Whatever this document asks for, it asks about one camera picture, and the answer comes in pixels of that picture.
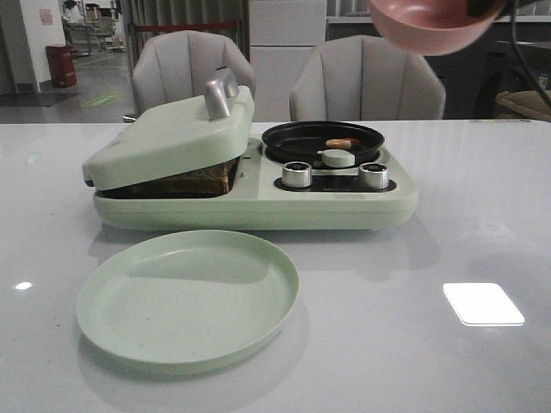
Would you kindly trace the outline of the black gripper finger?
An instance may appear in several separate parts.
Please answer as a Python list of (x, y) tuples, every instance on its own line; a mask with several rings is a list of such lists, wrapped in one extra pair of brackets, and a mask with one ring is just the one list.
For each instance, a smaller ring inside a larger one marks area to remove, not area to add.
[(499, 14), (506, 4), (505, 0), (467, 0), (467, 15), (479, 18)]

